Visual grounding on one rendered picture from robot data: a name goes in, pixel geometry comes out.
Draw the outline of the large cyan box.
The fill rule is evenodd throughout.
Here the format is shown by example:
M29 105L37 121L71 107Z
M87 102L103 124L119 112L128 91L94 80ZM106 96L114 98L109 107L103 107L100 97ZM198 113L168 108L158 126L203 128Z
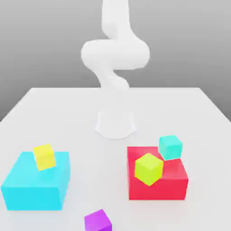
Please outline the large cyan box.
M32 152L22 152L5 178L1 192L10 211L61 210L69 180L68 152L55 152L56 166L39 171Z

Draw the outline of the small turquoise cube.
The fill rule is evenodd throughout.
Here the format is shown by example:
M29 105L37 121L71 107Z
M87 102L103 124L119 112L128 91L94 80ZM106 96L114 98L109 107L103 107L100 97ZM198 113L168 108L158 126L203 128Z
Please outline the small turquoise cube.
M158 151L165 161L180 159L182 147L183 143L175 135L159 138Z

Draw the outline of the small yellow cube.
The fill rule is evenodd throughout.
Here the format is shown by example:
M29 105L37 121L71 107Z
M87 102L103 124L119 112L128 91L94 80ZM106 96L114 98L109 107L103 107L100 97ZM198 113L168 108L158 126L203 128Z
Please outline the small yellow cube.
M50 144L35 147L33 153L39 171L55 167L55 155Z

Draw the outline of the small purple cube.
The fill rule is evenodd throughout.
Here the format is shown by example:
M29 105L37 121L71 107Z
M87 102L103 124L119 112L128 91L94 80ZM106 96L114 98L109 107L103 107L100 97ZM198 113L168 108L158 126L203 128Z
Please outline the small purple cube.
M85 231L112 231L112 223L103 209L84 217Z

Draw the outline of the small lime cube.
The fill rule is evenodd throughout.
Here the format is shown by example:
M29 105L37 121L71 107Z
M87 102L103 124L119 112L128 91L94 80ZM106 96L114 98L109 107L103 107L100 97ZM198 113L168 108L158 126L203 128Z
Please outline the small lime cube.
M147 186L152 186L162 177L164 161L146 153L135 161L134 176Z

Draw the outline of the large red box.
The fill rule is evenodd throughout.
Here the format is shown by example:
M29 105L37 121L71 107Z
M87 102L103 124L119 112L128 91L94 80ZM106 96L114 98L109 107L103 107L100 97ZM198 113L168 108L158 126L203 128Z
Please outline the large red box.
M162 178L151 186L134 176L135 161L146 153L163 160L158 147L127 147L129 199L184 200L189 179L180 159L164 161Z

